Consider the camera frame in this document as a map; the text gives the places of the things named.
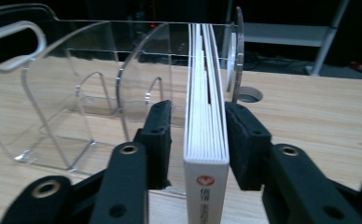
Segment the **wooden table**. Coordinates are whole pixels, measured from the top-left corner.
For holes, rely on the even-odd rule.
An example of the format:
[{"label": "wooden table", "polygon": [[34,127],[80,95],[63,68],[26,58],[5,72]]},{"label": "wooden table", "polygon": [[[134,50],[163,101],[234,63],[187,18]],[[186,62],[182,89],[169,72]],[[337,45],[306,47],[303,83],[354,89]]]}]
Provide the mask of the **wooden table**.
[{"label": "wooden table", "polygon": [[[274,144],[304,149],[327,177],[360,188],[362,80],[244,72],[242,86],[263,93],[260,102],[240,104],[266,126]],[[0,219],[23,188],[45,175],[65,175],[74,183],[86,177],[16,163],[0,150]],[[185,197],[157,191],[149,196],[150,223],[187,223]],[[222,223],[267,223],[260,196],[240,191],[230,171]]]}]

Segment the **red logo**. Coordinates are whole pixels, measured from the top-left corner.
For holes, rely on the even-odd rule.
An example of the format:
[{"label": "red logo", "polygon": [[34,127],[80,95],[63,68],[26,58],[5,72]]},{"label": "red logo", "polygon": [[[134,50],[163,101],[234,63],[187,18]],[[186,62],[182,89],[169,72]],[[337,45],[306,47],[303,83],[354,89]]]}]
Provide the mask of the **red logo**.
[{"label": "red logo", "polygon": [[201,175],[196,179],[196,182],[198,182],[198,184],[201,186],[208,187],[208,186],[214,185],[214,182],[216,182],[216,181],[214,180],[214,178],[212,176]]}]

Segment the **book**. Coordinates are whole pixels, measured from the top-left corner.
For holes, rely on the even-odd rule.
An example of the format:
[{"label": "book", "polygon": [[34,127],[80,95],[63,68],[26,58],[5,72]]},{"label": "book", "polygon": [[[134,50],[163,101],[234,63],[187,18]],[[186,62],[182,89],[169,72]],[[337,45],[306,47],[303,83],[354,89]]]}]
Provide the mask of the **book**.
[{"label": "book", "polygon": [[220,223],[230,159],[212,25],[189,25],[188,61],[184,135],[188,223]]}]

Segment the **dark background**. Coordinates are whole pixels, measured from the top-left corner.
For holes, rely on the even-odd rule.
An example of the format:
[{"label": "dark background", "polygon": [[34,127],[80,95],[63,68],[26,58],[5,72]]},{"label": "dark background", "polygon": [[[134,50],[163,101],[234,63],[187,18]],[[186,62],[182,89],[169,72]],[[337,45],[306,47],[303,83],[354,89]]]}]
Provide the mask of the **dark background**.
[{"label": "dark background", "polygon": [[[138,20],[224,23],[226,0],[2,0],[0,6],[42,3],[60,20]],[[338,0],[235,0],[244,21],[329,25]],[[246,43],[245,49],[267,56],[313,61],[317,48]],[[351,0],[326,58],[327,64],[362,63],[362,0]]]}]

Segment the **acrylic handle cutout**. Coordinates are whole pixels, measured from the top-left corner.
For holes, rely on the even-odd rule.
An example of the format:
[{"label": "acrylic handle cutout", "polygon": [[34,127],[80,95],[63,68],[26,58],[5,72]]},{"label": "acrylic handle cutout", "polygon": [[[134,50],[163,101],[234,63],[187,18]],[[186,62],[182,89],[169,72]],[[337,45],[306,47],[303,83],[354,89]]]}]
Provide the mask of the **acrylic handle cutout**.
[{"label": "acrylic handle cutout", "polygon": [[20,32],[25,29],[31,29],[36,34],[36,37],[38,40],[38,46],[37,46],[36,50],[29,55],[20,57],[15,62],[6,64],[6,65],[0,65],[0,73],[7,73],[7,72],[10,72],[10,71],[18,68],[19,66],[26,63],[30,59],[33,59],[34,57],[36,57],[39,53],[41,53],[45,49],[45,47],[47,45],[47,41],[45,39],[44,33],[36,24],[34,24],[30,21],[18,21],[18,22],[12,23],[10,25],[0,27],[0,39],[3,37],[6,37],[8,35],[16,34],[17,32]]}]

